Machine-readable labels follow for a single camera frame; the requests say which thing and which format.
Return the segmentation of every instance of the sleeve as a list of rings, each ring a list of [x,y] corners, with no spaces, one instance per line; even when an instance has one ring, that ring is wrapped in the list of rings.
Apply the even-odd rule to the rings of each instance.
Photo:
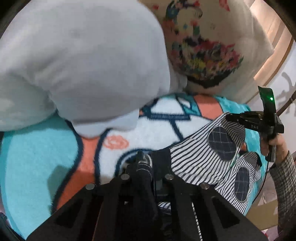
[[[288,152],[281,164],[274,164],[269,172],[277,193],[279,227],[283,228],[296,215],[296,165],[291,153]]]

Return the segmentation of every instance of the human hand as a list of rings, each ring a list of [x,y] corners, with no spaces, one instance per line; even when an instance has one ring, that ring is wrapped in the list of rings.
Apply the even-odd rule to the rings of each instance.
[[[288,148],[286,141],[282,134],[278,134],[276,138],[267,142],[267,140],[260,136],[260,149],[261,153],[264,156],[267,156],[269,153],[268,144],[271,146],[276,146],[276,164],[281,164],[286,156],[288,155]]]

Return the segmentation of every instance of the orange stripe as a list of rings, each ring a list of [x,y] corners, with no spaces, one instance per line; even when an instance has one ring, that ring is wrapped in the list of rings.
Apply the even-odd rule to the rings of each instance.
[[[82,137],[83,154],[81,161],[66,185],[57,205],[57,210],[69,201],[86,184],[94,183],[94,155],[99,137],[85,139]]]
[[[248,150],[247,144],[245,142],[242,144],[241,150],[242,151],[247,151]]]
[[[209,95],[195,95],[194,100],[198,105],[202,117],[214,120],[223,114],[219,102]]]

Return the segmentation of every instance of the fleece blanket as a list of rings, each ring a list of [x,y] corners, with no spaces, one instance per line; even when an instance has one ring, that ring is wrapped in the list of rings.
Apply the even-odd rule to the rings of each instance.
[[[55,114],[37,125],[5,132],[0,152],[4,212],[11,227],[27,238],[86,184],[104,184],[118,175],[123,163],[132,160],[137,151],[179,143],[223,112],[248,110],[247,105],[222,97],[178,93],[145,105],[132,131],[109,129],[100,137],[85,139]],[[241,210],[246,214],[267,165],[260,154],[257,132],[246,129],[240,152],[256,152],[262,163],[260,177],[252,183],[246,207]]]

